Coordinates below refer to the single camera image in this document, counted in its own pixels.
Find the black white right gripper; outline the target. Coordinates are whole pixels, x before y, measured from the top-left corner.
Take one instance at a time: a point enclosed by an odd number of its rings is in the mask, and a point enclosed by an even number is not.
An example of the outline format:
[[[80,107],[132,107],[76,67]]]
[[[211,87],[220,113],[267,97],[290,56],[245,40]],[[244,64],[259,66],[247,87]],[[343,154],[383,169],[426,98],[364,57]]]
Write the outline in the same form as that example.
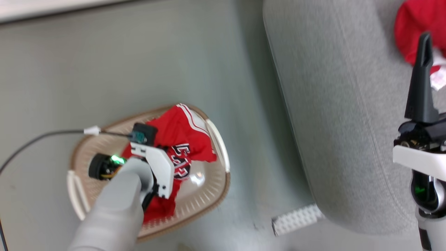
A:
[[[419,37],[413,66],[405,118],[394,140],[392,161],[419,173],[446,180],[445,113],[434,107],[430,74],[433,45],[429,32]]]

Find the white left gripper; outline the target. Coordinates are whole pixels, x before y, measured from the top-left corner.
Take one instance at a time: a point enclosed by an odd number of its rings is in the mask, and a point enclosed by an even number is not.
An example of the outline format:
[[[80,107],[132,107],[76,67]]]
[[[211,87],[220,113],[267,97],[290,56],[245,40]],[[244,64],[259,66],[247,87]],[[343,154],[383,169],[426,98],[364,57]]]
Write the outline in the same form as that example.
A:
[[[169,199],[174,182],[174,165],[159,148],[130,142],[130,172],[141,181],[140,201],[146,210],[155,197]]]

